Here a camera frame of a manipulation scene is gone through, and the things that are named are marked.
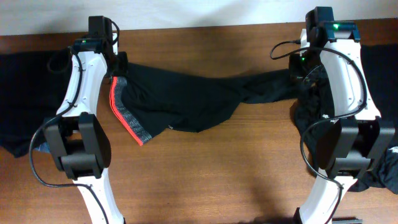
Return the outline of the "black leggings red waistband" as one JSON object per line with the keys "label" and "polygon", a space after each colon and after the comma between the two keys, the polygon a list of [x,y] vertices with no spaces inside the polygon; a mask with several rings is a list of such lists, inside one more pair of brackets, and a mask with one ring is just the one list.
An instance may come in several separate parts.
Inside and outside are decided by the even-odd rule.
{"label": "black leggings red waistband", "polygon": [[199,133],[230,119],[240,103],[289,100],[299,89],[288,70],[207,78],[130,63],[113,77],[109,103],[141,146],[165,129]]}

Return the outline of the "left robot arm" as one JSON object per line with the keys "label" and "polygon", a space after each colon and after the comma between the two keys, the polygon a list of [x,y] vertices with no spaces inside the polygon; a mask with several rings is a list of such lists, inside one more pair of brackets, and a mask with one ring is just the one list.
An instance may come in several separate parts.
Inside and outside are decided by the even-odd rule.
{"label": "left robot arm", "polygon": [[118,52],[119,27],[104,16],[88,18],[88,34],[70,46],[72,72],[54,118],[40,128],[55,167],[85,201],[92,223],[125,223],[109,181],[111,145],[96,115],[102,81],[127,72]]}

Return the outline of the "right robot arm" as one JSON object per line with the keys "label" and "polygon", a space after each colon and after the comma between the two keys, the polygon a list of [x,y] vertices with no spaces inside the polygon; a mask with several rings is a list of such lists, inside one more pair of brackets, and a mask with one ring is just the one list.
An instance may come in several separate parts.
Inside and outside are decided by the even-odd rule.
{"label": "right robot arm", "polygon": [[317,6],[305,16],[301,60],[319,63],[328,77],[334,116],[317,121],[331,128],[317,141],[316,180],[296,223],[331,223],[345,193],[366,171],[375,168],[395,134],[373,102],[361,63],[360,34],[354,22],[336,21],[331,7]]}

